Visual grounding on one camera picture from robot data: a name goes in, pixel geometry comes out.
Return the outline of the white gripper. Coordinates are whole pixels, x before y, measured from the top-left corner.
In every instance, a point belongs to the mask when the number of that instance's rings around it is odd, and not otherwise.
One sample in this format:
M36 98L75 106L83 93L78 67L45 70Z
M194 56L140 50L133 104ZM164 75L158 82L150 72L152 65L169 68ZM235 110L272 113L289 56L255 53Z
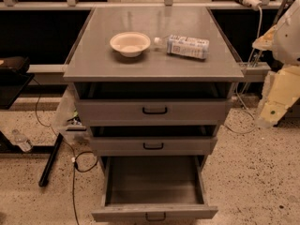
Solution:
M300 98L300 67L284 65L277 73L265 77L262 99L258 105L256 125L271 128Z

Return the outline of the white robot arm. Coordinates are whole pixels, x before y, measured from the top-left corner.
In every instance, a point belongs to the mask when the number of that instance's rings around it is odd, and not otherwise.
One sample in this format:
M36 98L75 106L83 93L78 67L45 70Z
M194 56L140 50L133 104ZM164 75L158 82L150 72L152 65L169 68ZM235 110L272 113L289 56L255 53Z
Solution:
M273 75L269 89L262 92L257 126L270 128L300 98L300 0L295 0L278 22L252 43L252 47L271 51L283 64Z

